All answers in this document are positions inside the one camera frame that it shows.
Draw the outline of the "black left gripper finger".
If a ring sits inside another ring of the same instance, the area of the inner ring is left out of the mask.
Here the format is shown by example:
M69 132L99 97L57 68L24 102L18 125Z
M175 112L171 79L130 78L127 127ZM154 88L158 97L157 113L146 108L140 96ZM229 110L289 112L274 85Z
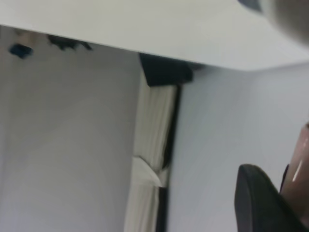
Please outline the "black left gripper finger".
M239 166L235 190L239 232L307 232L308 228L258 166Z

